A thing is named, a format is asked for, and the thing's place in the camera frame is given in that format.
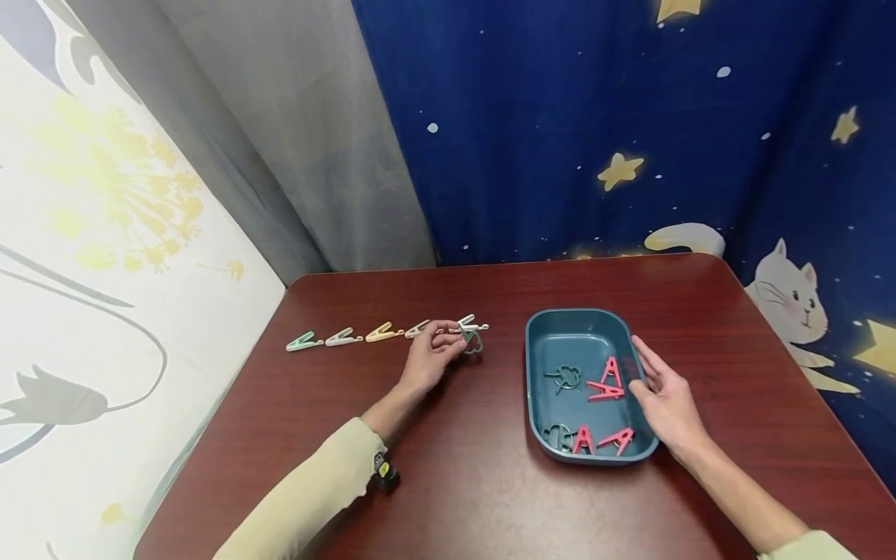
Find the star print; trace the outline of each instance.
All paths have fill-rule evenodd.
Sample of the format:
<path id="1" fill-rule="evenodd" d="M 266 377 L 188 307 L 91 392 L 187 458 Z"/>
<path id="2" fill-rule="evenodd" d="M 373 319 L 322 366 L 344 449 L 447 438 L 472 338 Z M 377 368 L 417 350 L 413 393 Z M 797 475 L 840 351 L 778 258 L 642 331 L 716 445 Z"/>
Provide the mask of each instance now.
<path id="1" fill-rule="evenodd" d="M 698 15 L 702 0 L 660 0 L 657 23 L 667 20 L 674 13 L 684 12 Z"/>
<path id="2" fill-rule="evenodd" d="M 625 159 L 625 156 L 617 152 L 610 160 L 610 166 L 598 175 L 598 180 L 604 182 L 604 191 L 609 193 L 620 181 L 632 181 L 637 178 L 634 172 L 644 162 L 644 158 Z"/>
<path id="3" fill-rule="evenodd" d="M 868 319 L 874 346 L 856 354 L 853 358 L 877 367 L 890 375 L 896 375 L 896 329 Z"/>
<path id="4" fill-rule="evenodd" d="M 856 124 L 856 109 L 858 107 L 853 106 L 849 111 L 840 115 L 840 118 L 837 119 L 837 126 L 834 127 L 834 132 L 831 134 L 831 141 L 839 140 L 841 144 L 845 144 L 849 142 L 849 138 L 858 132 L 859 127 Z"/>

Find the cat tail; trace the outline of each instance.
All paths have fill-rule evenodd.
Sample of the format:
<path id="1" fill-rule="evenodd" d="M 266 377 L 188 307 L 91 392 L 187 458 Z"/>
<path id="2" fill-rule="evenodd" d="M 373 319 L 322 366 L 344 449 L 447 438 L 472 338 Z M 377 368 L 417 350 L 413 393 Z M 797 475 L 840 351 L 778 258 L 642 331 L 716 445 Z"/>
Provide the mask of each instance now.
<path id="1" fill-rule="evenodd" d="M 644 246 L 651 251 L 687 247 L 694 253 L 722 256 L 725 251 L 725 239 L 706 224 L 686 222 L 654 231 L 644 239 Z"/>

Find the sleeve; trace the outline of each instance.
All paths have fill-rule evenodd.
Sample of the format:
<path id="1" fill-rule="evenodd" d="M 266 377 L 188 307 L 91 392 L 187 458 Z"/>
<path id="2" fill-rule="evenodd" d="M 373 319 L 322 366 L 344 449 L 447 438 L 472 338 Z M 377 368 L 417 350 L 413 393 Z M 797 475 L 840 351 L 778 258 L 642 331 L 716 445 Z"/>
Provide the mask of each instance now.
<path id="1" fill-rule="evenodd" d="M 846 548 L 821 530 L 814 530 L 759 560 L 857 560 Z"/>
<path id="2" fill-rule="evenodd" d="M 349 420 L 249 513 L 214 560 L 289 560 L 355 498 L 366 493 L 383 441 Z"/>

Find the blue plastic tray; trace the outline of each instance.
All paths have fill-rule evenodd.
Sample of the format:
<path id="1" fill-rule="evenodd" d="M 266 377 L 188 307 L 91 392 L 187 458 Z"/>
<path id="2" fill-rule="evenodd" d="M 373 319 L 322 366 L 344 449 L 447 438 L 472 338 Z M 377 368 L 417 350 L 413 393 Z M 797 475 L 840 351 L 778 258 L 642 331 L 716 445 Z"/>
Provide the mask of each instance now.
<path id="1" fill-rule="evenodd" d="M 597 392 L 586 381 L 599 382 L 610 356 L 616 357 L 625 396 L 613 400 L 588 401 Z M 560 366 L 582 371 L 575 389 L 557 392 L 553 377 L 545 376 Z M 638 401 L 628 392 L 632 379 L 644 378 L 641 363 L 632 346 L 631 334 L 622 319 L 603 309 L 546 309 L 534 314 L 526 324 L 526 398 L 529 424 L 535 438 L 548 455 L 558 461 L 587 465 L 624 465 L 641 461 L 657 448 L 659 440 L 644 418 Z M 599 447 L 594 454 L 579 450 L 575 455 L 559 448 L 563 424 L 573 433 L 563 441 L 572 444 L 579 426 L 587 425 L 591 441 L 615 434 L 625 427 L 634 438 L 621 456 L 613 444 Z"/>

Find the white cat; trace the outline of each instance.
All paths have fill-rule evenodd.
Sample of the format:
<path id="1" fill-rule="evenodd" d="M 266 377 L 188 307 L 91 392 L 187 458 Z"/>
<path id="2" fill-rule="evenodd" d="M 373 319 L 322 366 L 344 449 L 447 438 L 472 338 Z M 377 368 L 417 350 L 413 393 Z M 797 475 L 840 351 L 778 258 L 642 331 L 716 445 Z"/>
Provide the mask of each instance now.
<path id="1" fill-rule="evenodd" d="M 725 241 L 709 226 L 684 223 L 650 234 L 644 240 L 644 246 L 653 251 L 684 246 L 695 253 L 720 256 L 725 250 Z M 815 268 L 806 263 L 802 270 L 798 269 L 787 258 L 787 246 L 781 239 L 774 251 L 759 262 L 755 280 L 745 290 L 813 387 L 821 391 L 857 393 L 858 388 L 813 369 L 833 366 L 832 360 L 794 346 L 815 342 L 828 330 L 828 316 L 818 298 L 817 288 Z"/>

